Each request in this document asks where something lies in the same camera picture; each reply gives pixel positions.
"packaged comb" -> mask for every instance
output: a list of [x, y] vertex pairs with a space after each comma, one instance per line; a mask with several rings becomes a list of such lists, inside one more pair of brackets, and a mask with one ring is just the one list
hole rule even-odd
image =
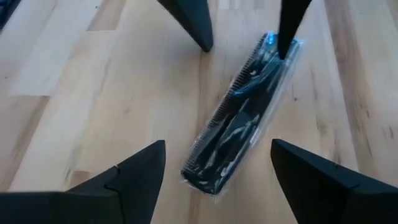
[[218, 195], [231, 180], [271, 119], [288, 84], [301, 42], [293, 40], [285, 60], [277, 34], [264, 34], [192, 146], [181, 170], [192, 187]]

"wooden table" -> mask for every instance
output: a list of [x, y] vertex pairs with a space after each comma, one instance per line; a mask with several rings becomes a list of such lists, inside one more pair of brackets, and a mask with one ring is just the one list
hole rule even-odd
[[66, 190], [157, 139], [153, 223], [295, 223], [273, 138], [398, 186], [396, 0], [314, 0], [293, 79], [228, 192], [214, 204], [180, 183], [195, 136], [279, 20], [278, 0], [209, 5], [206, 54], [156, 1], [22, 1], [0, 35], [1, 190]]

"wood grain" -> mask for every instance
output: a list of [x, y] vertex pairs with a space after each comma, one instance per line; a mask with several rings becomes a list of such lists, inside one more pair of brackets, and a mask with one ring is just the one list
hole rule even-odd
[[396, 26], [385, 1], [326, 2], [359, 171], [398, 185]]
[[0, 192], [6, 191], [48, 102], [46, 96], [8, 96], [0, 104]]
[[50, 96], [73, 46], [102, 0], [58, 0], [12, 89], [15, 95]]
[[[0, 46], [18, 50], [10, 60], [0, 52], [0, 65], [9, 65], [0, 69], [7, 89], [0, 90], [0, 122], [10, 126], [8, 114], [17, 125], [0, 128], [1, 140], [10, 140], [2, 153], [30, 142], [9, 190], [69, 189], [158, 139], [166, 140], [167, 158], [152, 223], [296, 223], [270, 160], [274, 138], [398, 186], [393, 0], [313, 1], [297, 33], [303, 47], [292, 80], [228, 191], [214, 203], [182, 184], [178, 173], [195, 137], [260, 36], [278, 29], [279, 0], [208, 3], [215, 38], [208, 54], [156, 1], [79, 1], [69, 21], [71, 3], [58, 0], [45, 15], [25, 13], [39, 22], [32, 40], [9, 25]], [[11, 37], [27, 39], [24, 47], [7, 48]], [[4, 80], [18, 73], [12, 90], [24, 104], [14, 109], [14, 82]], [[51, 88], [31, 141], [20, 141], [33, 132]]]
[[43, 113], [11, 191], [67, 187], [90, 109], [101, 91], [113, 37], [111, 31], [83, 34]]
[[126, 0], [104, 0], [88, 30], [115, 30], [119, 24], [125, 3]]
[[11, 88], [57, 0], [22, 1], [0, 35], [0, 91]]

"black triangular claw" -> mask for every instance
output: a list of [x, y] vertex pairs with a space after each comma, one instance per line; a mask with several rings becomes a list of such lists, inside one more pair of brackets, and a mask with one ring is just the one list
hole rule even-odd
[[163, 181], [165, 141], [157, 141], [118, 164], [106, 187], [119, 192], [126, 223], [150, 223]]
[[398, 189], [274, 139], [271, 159], [301, 223], [398, 223]]
[[213, 47], [213, 28], [207, 0], [158, 0], [204, 52]]
[[164, 167], [157, 141], [67, 192], [0, 194], [0, 222], [149, 224]]
[[282, 0], [278, 35], [278, 52], [280, 59], [286, 58], [290, 43], [310, 3], [311, 0]]

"plastic packaging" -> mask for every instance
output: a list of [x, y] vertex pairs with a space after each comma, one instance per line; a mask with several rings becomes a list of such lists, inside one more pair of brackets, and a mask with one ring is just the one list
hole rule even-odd
[[181, 170], [192, 187], [218, 195], [247, 151], [266, 129], [288, 84], [301, 42], [293, 40], [285, 60], [277, 51], [277, 34], [264, 34], [233, 80], [212, 118], [192, 146]]

